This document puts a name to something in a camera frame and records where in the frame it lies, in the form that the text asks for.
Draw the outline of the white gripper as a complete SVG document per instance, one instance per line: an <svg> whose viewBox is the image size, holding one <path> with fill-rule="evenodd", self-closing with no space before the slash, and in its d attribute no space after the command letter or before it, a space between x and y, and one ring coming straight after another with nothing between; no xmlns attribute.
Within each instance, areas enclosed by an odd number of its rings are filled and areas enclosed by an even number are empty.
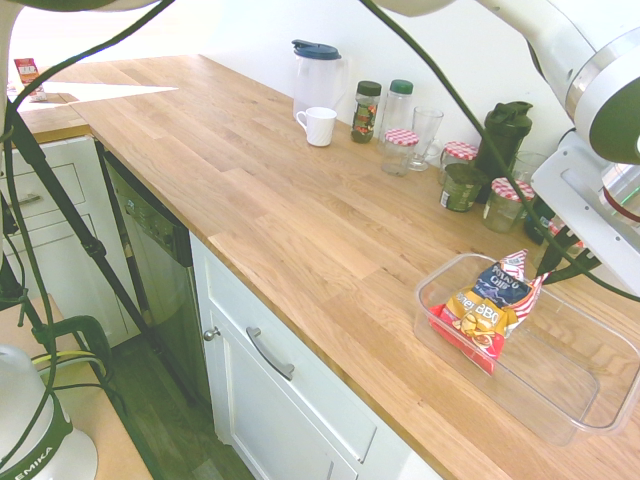
<svg viewBox="0 0 640 480"><path fill-rule="evenodd" d="M639 293L639 167L598 156L574 131L567 132L532 178L532 186L591 253L553 271L568 248L568 227L549 228L536 275L545 285L598 266L596 273L622 290Z"/></svg>

